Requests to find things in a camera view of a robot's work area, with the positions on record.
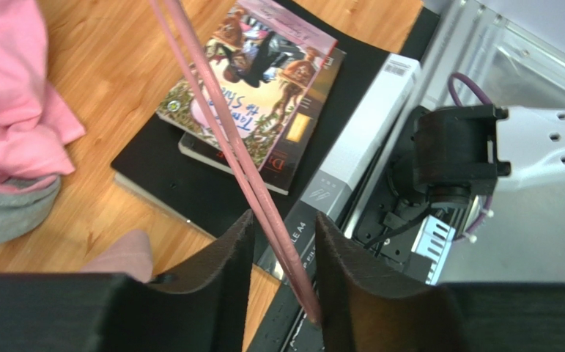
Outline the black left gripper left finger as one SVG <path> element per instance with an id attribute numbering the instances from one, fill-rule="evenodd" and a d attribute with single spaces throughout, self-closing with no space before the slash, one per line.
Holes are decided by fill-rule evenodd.
<path id="1" fill-rule="evenodd" d="M 240 351 L 253 250 L 247 210 L 158 281 L 0 274 L 0 351 Z"/>

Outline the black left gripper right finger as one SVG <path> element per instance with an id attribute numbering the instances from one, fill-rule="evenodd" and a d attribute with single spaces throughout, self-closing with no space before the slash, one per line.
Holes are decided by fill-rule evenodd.
<path id="1" fill-rule="evenodd" d="M 316 217 L 327 351 L 565 351 L 565 283 L 427 285 Z"/>

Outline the dusty pink t shirt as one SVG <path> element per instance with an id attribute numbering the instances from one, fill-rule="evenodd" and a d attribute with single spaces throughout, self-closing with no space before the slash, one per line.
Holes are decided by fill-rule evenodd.
<path id="1" fill-rule="evenodd" d="M 127 274 L 139 282 L 152 279 L 153 258 L 149 236 L 142 230 L 125 233 L 80 269 L 83 273 Z"/>

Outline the bright pink t shirt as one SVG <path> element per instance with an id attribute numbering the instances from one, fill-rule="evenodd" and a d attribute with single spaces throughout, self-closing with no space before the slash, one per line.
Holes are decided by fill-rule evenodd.
<path id="1" fill-rule="evenodd" d="M 46 187 L 75 169 L 84 127 L 48 80 L 48 33 L 35 1 L 0 1 L 0 193 Z"/>

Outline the pink wire hanger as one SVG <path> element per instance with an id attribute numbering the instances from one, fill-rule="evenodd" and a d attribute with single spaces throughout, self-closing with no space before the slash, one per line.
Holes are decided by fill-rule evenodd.
<path id="1" fill-rule="evenodd" d="M 304 309 L 307 318 L 315 325 L 322 325 L 322 310 L 317 294 L 314 291 L 309 275 L 303 267 L 300 256 L 290 239 L 289 233 L 284 225 L 278 208 L 265 187 L 265 184 L 257 171 L 250 155 L 248 154 L 243 140 L 237 131 L 234 120 L 229 112 L 227 102 L 221 91 L 221 87 L 211 69 L 199 39 L 191 25 L 186 12 L 178 1 L 166 1 L 165 5 L 171 19 L 180 34 L 181 42 L 185 45 L 187 52 L 191 55 L 196 66 L 198 77 L 203 80 L 206 92 L 212 100 L 215 112 L 211 112 L 206 99 L 199 88 L 199 81 L 191 69 L 188 60 L 181 52 L 178 42 L 174 38 L 163 12 L 157 1 L 151 1 L 150 5 L 156 18 L 161 25 L 169 45 L 181 67 L 184 77 L 193 90 L 194 97 L 204 113 L 206 121 L 212 128 L 223 154 L 231 167 L 234 176 L 248 201 L 252 211 L 266 234 L 268 242 L 289 280 L 290 286 L 298 302 Z"/>

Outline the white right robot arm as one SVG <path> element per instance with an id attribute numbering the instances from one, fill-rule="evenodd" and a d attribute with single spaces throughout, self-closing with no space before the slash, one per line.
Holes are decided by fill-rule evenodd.
<path id="1" fill-rule="evenodd" d="M 511 106 L 496 154 L 511 164 L 491 218 L 461 241 L 426 220 L 413 248 L 430 257 L 427 282 L 565 282 L 565 109 Z"/>

